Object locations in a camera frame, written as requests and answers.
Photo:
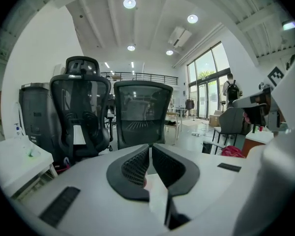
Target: sticker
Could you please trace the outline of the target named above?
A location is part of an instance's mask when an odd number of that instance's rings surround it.
[[[267,76],[276,87],[284,77],[284,73],[276,66]]]

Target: glass wall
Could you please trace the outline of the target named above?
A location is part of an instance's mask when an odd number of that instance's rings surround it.
[[[195,102],[195,109],[189,115],[208,118],[215,110],[222,110],[221,101],[226,100],[223,85],[228,72],[229,63],[222,43],[213,46],[188,65],[189,96]]]

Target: red cloth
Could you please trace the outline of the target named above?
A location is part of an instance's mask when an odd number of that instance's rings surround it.
[[[246,158],[242,155],[241,150],[236,148],[235,146],[227,146],[222,150],[223,156],[232,156],[232,157],[242,157]]]

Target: tree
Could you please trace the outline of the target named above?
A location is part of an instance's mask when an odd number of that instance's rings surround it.
[[[198,80],[215,73],[215,71],[201,71],[198,73]],[[209,82],[209,85],[216,84],[216,81]]]

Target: recessed light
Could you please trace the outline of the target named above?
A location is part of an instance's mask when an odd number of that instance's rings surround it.
[[[136,49],[133,45],[129,45],[127,48],[129,51],[132,51],[132,52]]]
[[[127,9],[132,9],[136,6],[136,1],[135,0],[124,0],[123,6],[126,7]]]
[[[194,24],[198,21],[198,16],[197,15],[189,15],[187,18],[188,22],[191,24]]]
[[[295,28],[295,21],[287,21],[284,22],[283,24],[283,30],[289,30]]]

